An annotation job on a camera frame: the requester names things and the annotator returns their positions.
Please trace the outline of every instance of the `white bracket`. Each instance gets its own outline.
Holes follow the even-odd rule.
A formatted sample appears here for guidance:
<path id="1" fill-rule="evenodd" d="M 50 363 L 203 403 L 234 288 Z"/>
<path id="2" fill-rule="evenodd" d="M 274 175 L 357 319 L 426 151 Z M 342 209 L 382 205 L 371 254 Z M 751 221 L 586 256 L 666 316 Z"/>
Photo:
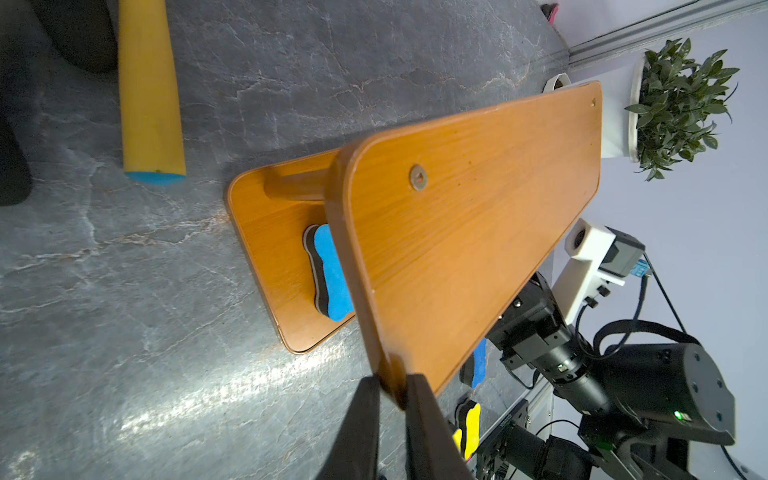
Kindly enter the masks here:
<path id="1" fill-rule="evenodd" d="M 583 218 L 565 237 L 565 251 L 571 259 L 552 287 L 565 325 L 576 319 L 585 298 L 597 296 L 598 287 L 609 283 L 624 285 L 624 279 L 598 269 L 615 238 L 609 229 L 591 225 Z"/>

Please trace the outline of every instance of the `wooden board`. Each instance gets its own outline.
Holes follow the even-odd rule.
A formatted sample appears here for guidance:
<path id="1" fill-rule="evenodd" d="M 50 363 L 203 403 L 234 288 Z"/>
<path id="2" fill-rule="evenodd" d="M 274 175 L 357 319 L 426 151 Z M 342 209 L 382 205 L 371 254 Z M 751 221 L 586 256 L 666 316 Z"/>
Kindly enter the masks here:
<path id="1" fill-rule="evenodd" d="M 354 316 L 337 323 L 315 309 L 315 283 L 302 235 L 309 225 L 326 222 L 323 204 L 268 198 L 264 181 L 272 175 L 327 168 L 338 152 L 247 171 L 233 180 L 227 195 L 232 220 L 277 331 L 293 353 L 309 352 Z"/>
<path id="2" fill-rule="evenodd" d="M 601 110 L 595 82 L 339 153 L 326 215 L 372 369 L 401 406 L 406 373 L 442 391 L 597 192 Z"/>

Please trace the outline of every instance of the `green leaves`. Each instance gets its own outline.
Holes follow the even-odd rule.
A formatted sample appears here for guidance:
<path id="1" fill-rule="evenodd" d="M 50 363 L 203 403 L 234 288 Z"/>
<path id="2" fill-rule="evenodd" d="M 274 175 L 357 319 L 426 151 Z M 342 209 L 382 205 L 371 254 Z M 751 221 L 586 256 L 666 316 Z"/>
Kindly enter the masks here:
<path id="1" fill-rule="evenodd" d="M 726 78 L 726 77 L 732 77 L 741 70 L 741 68 L 722 68 L 720 71 L 718 71 L 715 75 L 713 75 L 714 78 Z"/>
<path id="2" fill-rule="evenodd" d="M 701 88 L 699 92 L 703 95 L 719 95 L 724 94 L 728 90 L 725 85 L 710 85 L 708 87 Z"/>
<path id="3" fill-rule="evenodd" d="M 650 107 L 643 104 L 634 104 L 634 105 L 630 105 L 629 107 L 626 107 L 624 110 L 629 110 L 634 114 L 646 114 L 650 112 Z"/>
<path id="4" fill-rule="evenodd" d="M 704 144 L 709 148 L 717 150 L 717 139 L 715 137 L 712 135 L 704 135 L 701 139 L 704 140 Z"/>
<path id="5" fill-rule="evenodd" d="M 668 40 L 659 50 L 646 51 L 640 101 L 626 107 L 638 114 L 637 153 L 646 180 L 663 179 L 662 171 L 687 160 L 707 148 L 716 150 L 714 122 L 706 125 L 711 114 L 730 114 L 725 105 L 730 95 L 725 85 L 738 71 L 727 68 L 721 59 L 726 50 L 716 51 L 699 64 L 687 56 L 690 39 Z"/>
<path id="6" fill-rule="evenodd" d="M 708 114 L 724 114 L 728 109 L 722 104 L 707 104 L 704 106 L 704 111 Z"/>

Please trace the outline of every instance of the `blue felt pad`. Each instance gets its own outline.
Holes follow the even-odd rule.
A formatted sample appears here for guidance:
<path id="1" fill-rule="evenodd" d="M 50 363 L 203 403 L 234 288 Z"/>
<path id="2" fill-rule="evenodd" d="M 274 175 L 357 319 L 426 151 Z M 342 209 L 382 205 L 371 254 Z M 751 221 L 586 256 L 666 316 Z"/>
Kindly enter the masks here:
<path id="1" fill-rule="evenodd" d="M 128 178 L 150 185 L 171 185 L 187 178 L 186 175 L 164 174 L 162 172 L 125 172 Z"/>
<path id="2" fill-rule="evenodd" d="M 323 261 L 323 274 L 328 288 L 328 317 L 334 322 L 341 322 L 355 307 L 327 224 L 321 225 L 315 232 L 315 249 Z"/>
<path id="3" fill-rule="evenodd" d="M 485 339 L 480 341 L 480 345 L 475 349 L 475 374 L 472 376 L 472 388 L 480 385 L 485 380 Z"/>

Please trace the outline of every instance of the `gray marble table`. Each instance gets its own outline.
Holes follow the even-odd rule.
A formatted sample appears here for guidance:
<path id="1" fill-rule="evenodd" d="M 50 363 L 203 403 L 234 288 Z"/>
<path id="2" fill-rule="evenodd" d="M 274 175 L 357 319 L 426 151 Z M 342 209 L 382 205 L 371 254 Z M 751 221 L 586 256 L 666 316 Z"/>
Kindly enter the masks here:
<path id="1" fill-rule="evenodd" d="M 115 74 L 0 5 L 0 110 L 34 191 L 0 209 L 0 478 L 312 478 L 360 377 L 353 323 L 305 356 L 274 331 L 224 206 L 240 172 L 536 94 L 568 53 L 534 0 L 168 0 L 188 177 L 121 169 Z M 521 395 L 495 360 L 491 425 Z M 382 403 L 381 469 L 404 478 Z"/>

